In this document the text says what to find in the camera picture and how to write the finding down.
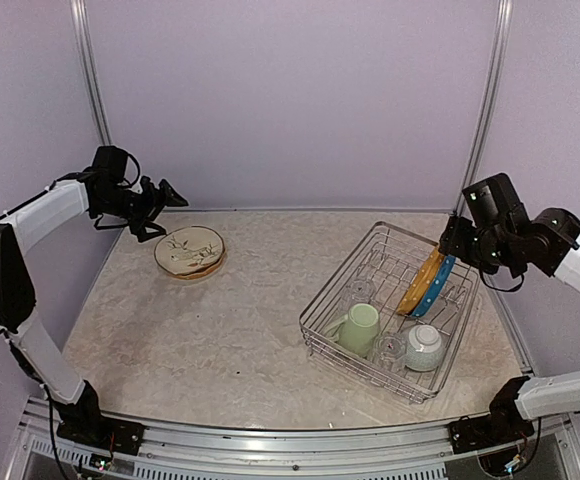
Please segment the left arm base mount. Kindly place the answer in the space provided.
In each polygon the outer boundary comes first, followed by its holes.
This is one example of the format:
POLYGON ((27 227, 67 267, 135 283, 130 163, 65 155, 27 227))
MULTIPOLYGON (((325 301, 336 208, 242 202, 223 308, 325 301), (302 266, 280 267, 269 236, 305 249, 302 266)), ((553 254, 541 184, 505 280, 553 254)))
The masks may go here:
POLYGON ((59 414, 57 434, 61 439, 89 447, 137 456, 145 426, 141 423, 105 416, 99 397, 88 381, 73 403, 57 402, 51 392, 49 403, 59 414))

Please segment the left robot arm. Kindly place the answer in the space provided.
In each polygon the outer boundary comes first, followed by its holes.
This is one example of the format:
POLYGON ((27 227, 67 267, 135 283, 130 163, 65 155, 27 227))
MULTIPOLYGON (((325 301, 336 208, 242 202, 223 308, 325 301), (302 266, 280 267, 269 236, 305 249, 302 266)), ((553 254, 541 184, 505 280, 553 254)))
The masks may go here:
POLYGON ((25 256, 41 240, 73 218, 86 214, 97 230, 104 216, 118 218, 139 242, 164 235, 156 222, 166 207, 185 207, 187 200, 162 179, 139 174, 125 177, 135 157, 116 146, 101 146, 93 163, 53 181, 41 193, 0 216, 0 335, 25 369, 55 402, 76 405, 86 382, 63 358, 37 311, 36 293, 25 256))

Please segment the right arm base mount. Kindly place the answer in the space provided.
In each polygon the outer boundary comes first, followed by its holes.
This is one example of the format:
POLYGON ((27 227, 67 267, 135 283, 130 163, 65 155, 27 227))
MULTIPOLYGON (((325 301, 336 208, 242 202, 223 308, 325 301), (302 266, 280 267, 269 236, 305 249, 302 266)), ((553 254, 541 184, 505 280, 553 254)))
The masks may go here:
POLYGON ((533 422, 524 419, 515 405, 521 387, 530 379, 520 376, 508 380, 489 404, 486 414, 463 416, 448 425, 454 454, 503 445, 535 433, 533 422))

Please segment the blue polka dot plate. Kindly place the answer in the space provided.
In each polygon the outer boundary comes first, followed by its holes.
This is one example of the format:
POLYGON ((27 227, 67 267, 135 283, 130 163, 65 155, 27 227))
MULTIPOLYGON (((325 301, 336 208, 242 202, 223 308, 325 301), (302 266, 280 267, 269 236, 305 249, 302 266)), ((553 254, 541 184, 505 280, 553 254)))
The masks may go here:
POLYGON ((428 291, 425 293, 423 299, 410 314, 412 317, 423 317, 432 307, 437 297, 441 294, 442 289, 448 280, 450 273, 455 264, 455 257, 445 256, 441 268, 439 269, 435 279, 433 280, 428 291))

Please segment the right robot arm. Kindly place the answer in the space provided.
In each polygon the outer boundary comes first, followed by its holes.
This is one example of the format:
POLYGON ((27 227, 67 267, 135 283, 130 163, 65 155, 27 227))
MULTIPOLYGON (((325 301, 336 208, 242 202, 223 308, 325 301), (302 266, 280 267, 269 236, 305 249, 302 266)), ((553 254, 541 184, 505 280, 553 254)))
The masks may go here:
MULTIPOLYGON (((523 282, 535 270, 580 296, 580 219, 548 207, 530 217, 510 177, 498 173, 462 191, 468 216, 455 214, 439 240, 439 250, 473 267, 481 277, 505 269, 523 282)), ((580 412, 580 370, 509 380, 490 404, 481 433, 505 442, 522 421, 580 412)))

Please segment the yellow polka dot plate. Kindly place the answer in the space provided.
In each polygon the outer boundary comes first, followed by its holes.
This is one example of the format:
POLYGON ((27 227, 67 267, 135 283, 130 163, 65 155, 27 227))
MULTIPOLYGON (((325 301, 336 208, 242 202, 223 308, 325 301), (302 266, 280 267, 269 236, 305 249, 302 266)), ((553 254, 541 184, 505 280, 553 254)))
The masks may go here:
POLYGON ((416 309, 435 279, 444 259, 445 256, 437 249, 430 253, 399 302, 396 308, 398 315, 407 316, 416 309))
POLYGON ((205 266, 196 272, 192 272, 189 274, 174 274, 174 273, 165 271, 165 274, 168 275, 169 277, 179 279, 179 280, 185 280, 185 281, 200 280, 204 277, 210 276, 211 274, 213 274, 214 272, 219 270, 223 266, 223 264, 225 263, 225 259, 227 258, 227 256, 228 256, 227 252, 224 251, 215 263, 213 263, 212 265, 205 266))

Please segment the cream floral plate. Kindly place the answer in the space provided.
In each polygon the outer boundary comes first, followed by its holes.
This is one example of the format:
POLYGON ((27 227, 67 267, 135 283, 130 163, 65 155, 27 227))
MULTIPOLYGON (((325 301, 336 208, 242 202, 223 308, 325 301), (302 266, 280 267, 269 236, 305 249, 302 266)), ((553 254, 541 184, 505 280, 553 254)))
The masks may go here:
POLYGON ((164 271, 189 274, 212 265, 224 251, 224 239, 215 230, 189 226, 162 238, 155 246, 154 258, 164 271))

